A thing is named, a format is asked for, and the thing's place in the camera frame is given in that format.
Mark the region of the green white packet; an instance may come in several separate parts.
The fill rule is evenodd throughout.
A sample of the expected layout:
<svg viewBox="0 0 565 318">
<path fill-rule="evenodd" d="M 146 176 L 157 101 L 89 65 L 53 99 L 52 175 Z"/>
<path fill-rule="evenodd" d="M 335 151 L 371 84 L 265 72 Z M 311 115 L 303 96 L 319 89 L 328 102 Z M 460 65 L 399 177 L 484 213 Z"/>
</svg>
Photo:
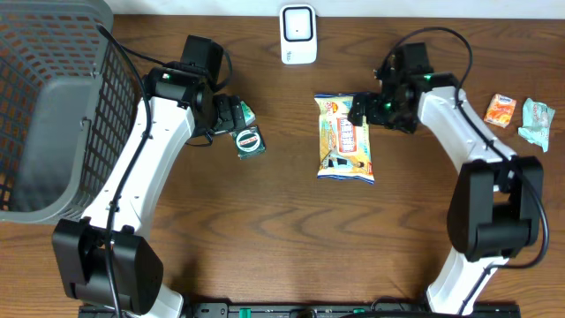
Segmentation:
<svg viewBox="0 0 565 318">
<path fill-rule="evenodd" d="M 251 125 L 256 119 L 255 113 L 244 101 L 240 102 L 240 106 L 243 111 L 245 125 L 246 126 Z"/>
</svg>

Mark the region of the dark green round-label packet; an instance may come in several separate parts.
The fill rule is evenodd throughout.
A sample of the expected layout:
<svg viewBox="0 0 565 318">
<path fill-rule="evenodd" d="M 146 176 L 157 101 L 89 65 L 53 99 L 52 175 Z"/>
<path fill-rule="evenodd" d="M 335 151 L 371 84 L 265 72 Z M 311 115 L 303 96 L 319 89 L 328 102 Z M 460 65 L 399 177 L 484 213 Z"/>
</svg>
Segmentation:
<svg viewBox="0 0 565 318">
<path fill-rule="evenodd" d="M 266 151 L 266 145 L 257 125 L 246 127 L 243 130 L 232 132 L 232 137 L 237 155 L 240 160 L 261 155 Z"/>
</svg>

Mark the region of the large yellow snack bag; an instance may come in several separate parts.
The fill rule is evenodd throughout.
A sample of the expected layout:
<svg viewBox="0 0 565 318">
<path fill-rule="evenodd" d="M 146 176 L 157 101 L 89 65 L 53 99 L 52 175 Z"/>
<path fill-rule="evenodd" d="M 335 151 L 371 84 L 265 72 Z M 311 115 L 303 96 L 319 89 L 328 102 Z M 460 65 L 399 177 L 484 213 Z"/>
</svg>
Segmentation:
<svg viewBox="0 0 565 318">
<path fill-rule="evenodd" d="M 360 180 L 374 183 L 369 128 L 365 119 L 354 125 L 348 119 L 352 94 L 316 94 L 319 109 L 320 166 L 317 178 Z"/>
</svg>

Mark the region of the orange small packet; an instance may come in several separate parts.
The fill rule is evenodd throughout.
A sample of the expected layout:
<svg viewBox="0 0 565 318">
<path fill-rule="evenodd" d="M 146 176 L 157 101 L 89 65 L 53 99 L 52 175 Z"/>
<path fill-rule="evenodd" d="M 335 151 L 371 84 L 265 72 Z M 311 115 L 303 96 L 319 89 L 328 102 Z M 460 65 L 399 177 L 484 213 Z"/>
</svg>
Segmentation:
<svg viewBox="0 0 565 318">
<path fill-rule="evenodd" d="M 506 128 L 511 121 L 515 108 L 516 100 L 505 95 L 495 94 L 487 107 L 484 121 Z"/>
</svg>

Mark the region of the light blue small packet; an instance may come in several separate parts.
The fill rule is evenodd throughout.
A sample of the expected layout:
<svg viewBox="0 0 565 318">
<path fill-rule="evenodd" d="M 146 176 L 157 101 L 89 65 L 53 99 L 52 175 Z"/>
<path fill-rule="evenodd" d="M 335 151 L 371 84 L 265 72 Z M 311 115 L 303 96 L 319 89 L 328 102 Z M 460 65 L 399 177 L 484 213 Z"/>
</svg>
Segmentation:
<svg viewBox="0 0 565 318">
<path fill-rule="evenodd" d="M 535 102 L 528 98 L 523 106 L 523 125 L 518 128 L 518 135 L 542 148 L 547 152 L 549 148 L 550 127 L 555 110 L 542 102 Z"/>
</svg>

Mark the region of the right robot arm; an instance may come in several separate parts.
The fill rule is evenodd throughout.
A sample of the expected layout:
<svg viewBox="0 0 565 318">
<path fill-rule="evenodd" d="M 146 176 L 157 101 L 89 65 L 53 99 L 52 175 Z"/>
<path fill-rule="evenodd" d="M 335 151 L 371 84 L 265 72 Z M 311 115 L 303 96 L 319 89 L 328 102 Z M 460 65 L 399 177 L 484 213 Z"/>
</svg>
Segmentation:
<svg viewBox="0 0 565 318">
<path fill-rule="evenodd" d="M 397 44 L 375 77 L 378 93 L 355 95 L 348 120 L 414 133 L 426 126 L 458 172 L 449 203 L 451 249 L 438 277 L 427 287 L 431 312 L 467 316 L 498 270 L 523 248 L 541 243 L 521 269 L 546 256 L 549 230 L 541 201 L 544 171 L 534 156 L 521 157 L 500 142 L 470 106 L 461 80 L 436 72 L 423 42 Z"/>
</svg>

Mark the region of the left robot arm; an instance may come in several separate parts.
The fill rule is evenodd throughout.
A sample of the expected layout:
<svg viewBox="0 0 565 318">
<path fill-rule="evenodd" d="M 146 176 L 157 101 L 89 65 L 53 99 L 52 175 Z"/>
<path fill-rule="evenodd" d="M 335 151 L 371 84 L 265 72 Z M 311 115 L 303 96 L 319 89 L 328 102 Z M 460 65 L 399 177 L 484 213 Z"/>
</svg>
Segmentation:
<svg viewBox="0 0 565 318">
<path fill-rule="evenodd" d="M 180 317 L 185 299 L 163 283 L 164 265 L 148 243 L 156 203 L 182 147 L 193 138 L 246 127 L 237 96 L 218 80 L 228 52 L 190 35 L 179 60 L 138 79 L 142 97 L 109 179 L 78 221 L 52 234 L 65 294 L 106 307 L 112 317 Z"/>
</svg>

